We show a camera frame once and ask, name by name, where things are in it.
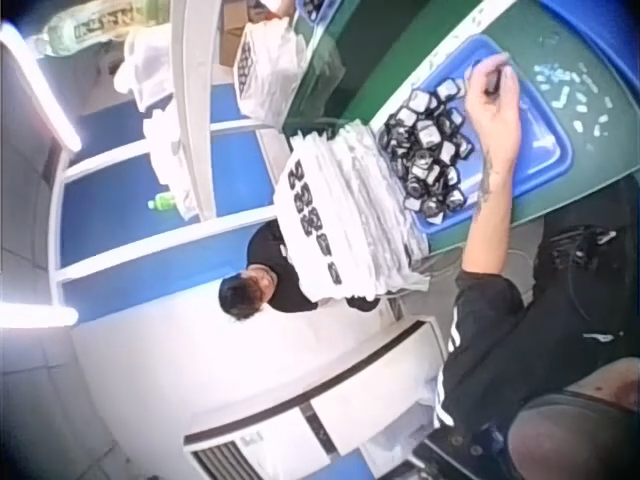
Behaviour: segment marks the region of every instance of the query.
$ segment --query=hand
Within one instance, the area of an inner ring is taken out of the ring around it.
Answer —
[[[508,60],[506,53],[484,59],[474,67],[467,89],[465,107],[482,144],[484,172],[491,178],[512,178],[522,136],[520,85]],[[487,77],[496,69],[502,71],[500,90],[495,97],[488,97]]]

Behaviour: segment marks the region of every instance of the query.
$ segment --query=green bottle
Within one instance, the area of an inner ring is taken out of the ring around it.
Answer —
[[[147,206],[150,210],[159,212],[176,208],[176,196],[171,192],[162,192],[156,195],[154,200],[149,200]]]
[[[132,28],[169,22],[170,0],[93,0],[55,15],[27,39],[32,53],[65,57],[109,40],[124,40]]]

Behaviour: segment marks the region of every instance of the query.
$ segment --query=white air conditioner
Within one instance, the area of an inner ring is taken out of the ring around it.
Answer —
[[[434,318],[403,319],[305,378],[200,415],[184,451],[208,480],[304,478],[411,407],[444,352]]]

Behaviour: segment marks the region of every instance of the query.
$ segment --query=desk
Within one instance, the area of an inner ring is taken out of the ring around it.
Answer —
[[[505,2],[491,1],[483,5],[497,3]],[[326,98],[323,116],[342,121],[360,118],[371,122],[380,110],[378,117],[394,110],[397,104],[388,99],[403,83],[405,89],[410,88],[405,80],[414,76],[416,68],[449,32],[474,8],[476,11],[480,8],[478,4],[472,0],[397,0],[390,7],[382,0],[344,0],[315,48],[313,67],[303,79],[289,118],[295,119],[296,125],[307,123],[308,129],[314,129],[317,105],[313,109],[307,106],[319,97]],[[298,31],[311,38],[306,27]],[[514,225],[577,200],[638,169],[640,110],[613,69],[577,34],[533,0],[520,0],[511,5],[484,33],[511,53],[513,61],[533,83],[537,64],[557,63],[560,68],[577,71],[578,64],[582,63],[598,86],[597,96],[603,102],[598,108],[590,103],[592,108],[584,114],[577,113],[573,107],[555,110],[573,146],[573,166],[563,177],[515,199]],[[346,72],[327,95],[321,88],[326,70],[319,68],[318,59],[331,49],[339,53]],[[558,95],[557,89],[541,94],[548,103]],[[613,108],[606,111],[605,96],[613,104]],[[593,126],[604,113],[609,117],[608,135],[596,138]],[[585,125],[583,133],[573,126],[578,118]],[[287,135],[296,130],[293,123],[285,125]],[[463,243],[469,225],[467,221],[431,235],[431,251],[442,252]]]

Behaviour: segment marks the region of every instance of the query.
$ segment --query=black hair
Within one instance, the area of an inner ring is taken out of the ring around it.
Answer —
[[[254,278],[237,273],[220,283],[218,300],[222,311],[236,320],[246,320],[262,306],[262,291]]]

